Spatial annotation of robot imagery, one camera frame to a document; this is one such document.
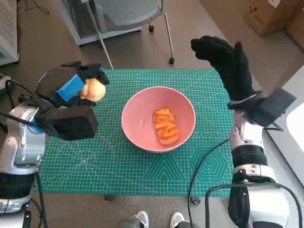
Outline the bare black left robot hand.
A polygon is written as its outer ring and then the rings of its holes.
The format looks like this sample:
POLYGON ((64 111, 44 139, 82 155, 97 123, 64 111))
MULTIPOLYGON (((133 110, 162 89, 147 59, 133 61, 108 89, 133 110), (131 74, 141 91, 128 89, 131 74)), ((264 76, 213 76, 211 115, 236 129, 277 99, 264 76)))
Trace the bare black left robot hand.
POLYGON ((73 61, 46 72, 35 94, 55 107, 96 106, 110 83, 100 64, 73 61))

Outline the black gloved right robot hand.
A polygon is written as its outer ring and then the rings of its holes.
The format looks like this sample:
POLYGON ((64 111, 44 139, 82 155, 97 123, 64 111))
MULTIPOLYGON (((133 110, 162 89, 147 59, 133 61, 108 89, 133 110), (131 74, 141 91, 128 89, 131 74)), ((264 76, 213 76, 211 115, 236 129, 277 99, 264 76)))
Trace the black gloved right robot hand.
POLYGON ((216 36, 202 36, 190 43, 196 58, 208 61, 218 72, 231 101, 241 101, 255 93, 241 42, 231 46, 216 36))

